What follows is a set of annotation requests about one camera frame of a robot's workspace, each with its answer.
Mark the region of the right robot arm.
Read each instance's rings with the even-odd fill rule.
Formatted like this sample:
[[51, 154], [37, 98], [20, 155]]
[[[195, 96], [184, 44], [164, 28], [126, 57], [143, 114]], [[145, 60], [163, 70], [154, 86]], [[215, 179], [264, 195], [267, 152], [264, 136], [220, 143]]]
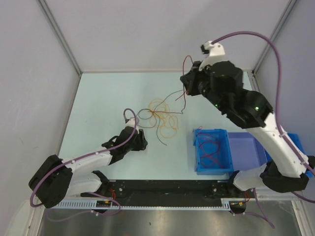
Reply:
[[263, 94], [243, 87], [243, 71], [230, 61], [217, 62], [199, 69], [195, 61], [190, 71], [180, 77], [187, 94], [202, 95], [236, 126], [253, 135], [271, 156], [261, 167], [235, 171], [229, 178], [227, 192], [239, 197], [251, 188], [266, 186], [279, 193], [296, 193], [309, 183], [307, 167], [315, 166], [314, 156], [307, 156], [292, 139], [281, 133], [275, 112]]

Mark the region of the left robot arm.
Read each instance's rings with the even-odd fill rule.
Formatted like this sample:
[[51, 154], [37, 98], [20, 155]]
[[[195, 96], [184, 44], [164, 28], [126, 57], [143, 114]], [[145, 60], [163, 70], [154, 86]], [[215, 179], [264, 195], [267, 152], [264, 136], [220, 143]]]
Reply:
[[101, 145], [103, 150], [69, 160], [55, 154], [47, 157], [29, 181], [31, 207], [52, 208], [65, 197], [82, 193], [106, 195], [109, 185], [99, 169], [123, 160], [131, 151], [145, 150], [147, 144], [143, 129], [126, 125]]

